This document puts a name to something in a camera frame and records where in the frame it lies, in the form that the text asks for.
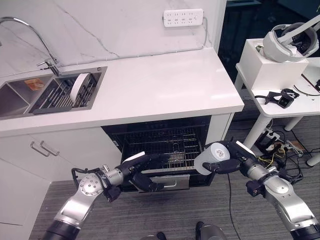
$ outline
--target cabinet handle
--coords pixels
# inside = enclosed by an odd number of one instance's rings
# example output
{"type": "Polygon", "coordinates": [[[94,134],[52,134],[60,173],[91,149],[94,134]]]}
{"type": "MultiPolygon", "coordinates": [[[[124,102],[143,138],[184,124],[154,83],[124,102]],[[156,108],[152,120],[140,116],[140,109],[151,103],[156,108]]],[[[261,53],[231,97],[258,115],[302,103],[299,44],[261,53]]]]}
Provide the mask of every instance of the cabinet handle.
{"type": "Polygon", "coordinates": [[[32,141],[31,144],[30,144],[30,147],[31,147],[33,150],[36,150],[38,153],[42,154],[42,155],[45,156],[45,157],[49,157],[49,155],[50,155],[49,152],[48,152],[47,154],[43,153],[42,151],[36,149],[36,148],[34,147],[34,144],[35,144],[34,141],[32,141]]]}
{"type": "Polygon", "coordinates": [[[51,153],[53,156],[58,156],[59,155],[59,151],[57,151],[56,153],[54,153],[53,151],[51,151],[50,149],[48,149],[48,148],[46,148],[45,146],[44,146],[44,142],[45,141],[41,141],[41,143],[40,143],[40,147],[41,148],[43,148],[44,150],[46,150],[47,152],[49,152],[49,153],[51,153]]]}

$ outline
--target gray carpet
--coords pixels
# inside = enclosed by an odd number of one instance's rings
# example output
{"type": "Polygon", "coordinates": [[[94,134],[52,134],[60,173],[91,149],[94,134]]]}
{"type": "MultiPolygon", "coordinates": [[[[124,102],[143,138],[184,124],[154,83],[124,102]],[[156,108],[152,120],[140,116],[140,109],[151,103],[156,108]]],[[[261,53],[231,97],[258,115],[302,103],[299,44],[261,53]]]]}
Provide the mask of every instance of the gray carpet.
{"type": "MultiPolygon", "coordinates": [[[[256,116],[255,106],[246,103],[246,111],[256,116]]],[[[245,113],[236,114],[226,139],[234,136],[243,141],[254,124],[245,113]]],[[[287,119],[275,119],[274,130],[281,130],[287,119]]],[[[294,128],[307,149],[320,146],[320,118],[304,117],[294,128]]],[[[295,140],[291,132],[286,139],[295,140]]],[[[295,192],[307,203],[320,220],[319,164],[303,169],[304,179],[294,185],[295,192]]],[[[291,240],[274,208],[261,196],[251,197],[246,190],[247,178],[230,174],[232,187],[231,211],[235,227],[242,240],[291,240]]],[[[31,240],[40,239],[53,217],[70,195],[75,192],[72,181],[53,182],[38,214],[31,240]]],[[[88,217],[79,240],[138,240],[163,231],[168,240],[194,240],[198,221],[220,226],[228,240],[238,237],[229,215],[229,184],[226,175],[216,175],[209,187],[189,190],[136,193],[125,192],[113,203],[100,196],[88,217]]]]}

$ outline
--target chrome faucet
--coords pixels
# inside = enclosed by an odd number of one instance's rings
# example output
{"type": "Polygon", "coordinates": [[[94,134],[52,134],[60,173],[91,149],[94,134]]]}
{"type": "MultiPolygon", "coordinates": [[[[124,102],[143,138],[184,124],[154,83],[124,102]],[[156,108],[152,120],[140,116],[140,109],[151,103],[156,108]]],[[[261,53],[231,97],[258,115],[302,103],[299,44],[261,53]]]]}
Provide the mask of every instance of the chrome faucet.
{"type": "Polygon", "coordinates": [[[29,27],[32,31],[35,32],[35,34],[38,36],[38,38],[40,39],[40,41],[42,42],[42,44],[44,45],[45,49],[47,50],[47,52],[49,53],[51,59],[46,59],[44,62],[41,62],[39,64],[37,64],[37,66],[40,66],[42,64],[46,64],[47,65],[47,68],[42,68],[42,69],[50,69],[53,74],[55,74],[56,76],[59,76],[60,75],[60,72],[56,66],[56,64],[59,62],[57,60],[57,58],[53,55],[53,53],[49,50],[46,42],[42,39],[42,37],[40,36],[39,32],[34,29],[30,24],[28,24],[27,22],[25,21],[22,21],[21,19],[19,18],[16,18],[16,17],[12,17],[12,16],[4,16],[4,17],[0,17],[0,24],[3,23],[3,22],[6,22],[6,21],[13,21],[13,22],[17,22],[17,23],[20,23],[20,24],[23,24],[27,27],[29,27]]]}

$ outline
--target dish rack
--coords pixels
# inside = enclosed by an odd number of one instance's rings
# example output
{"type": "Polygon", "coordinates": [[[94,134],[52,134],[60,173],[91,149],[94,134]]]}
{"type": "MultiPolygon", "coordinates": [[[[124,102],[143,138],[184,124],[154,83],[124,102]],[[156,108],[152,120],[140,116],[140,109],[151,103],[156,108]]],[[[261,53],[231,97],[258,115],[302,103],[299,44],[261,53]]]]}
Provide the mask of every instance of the dish rack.
{"type": "Polygon", "coordinates": [[[178,172],[194,170],[194,159],[202,152],[193,127],[172,128],[160,131],[132,132],[124,138],[126,144],[122,160],[140,153],[170,155],[164,164],[155,164],[143,173],[178,172]]]}
{"type": "Polygon", "coordinates": [[[67,111],[72,108],[86,107],[97,86],[97,81],[90,74],[88,83],[81,86],[75,102],[73,102],[70,93],[77,77],[78,75],[54,79],[33,107],[33,113],[46,113],[48,112],[46,109],[50,109],[51,112],[63,112],[63,109],[67,111]]]}

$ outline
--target black shoe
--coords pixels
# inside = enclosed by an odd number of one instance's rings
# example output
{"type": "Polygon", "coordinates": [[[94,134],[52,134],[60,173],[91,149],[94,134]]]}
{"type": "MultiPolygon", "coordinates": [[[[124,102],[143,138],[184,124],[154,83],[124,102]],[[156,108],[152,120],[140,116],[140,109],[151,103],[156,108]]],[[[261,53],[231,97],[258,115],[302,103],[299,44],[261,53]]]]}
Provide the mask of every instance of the black shoe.
{"type": "Polygon", "coordinates": [[[156,237],[157,237],[159,240],[167,240],[166,235],[165,235],[162,231],[158,232],[158,233],[156,234],[156,237]]]}
{"type": "Polygon", "coordinates": [[[201,228],[204,226],[203,221],[198,221],[195,225],[195,240],[201,240],[201,228]]]}

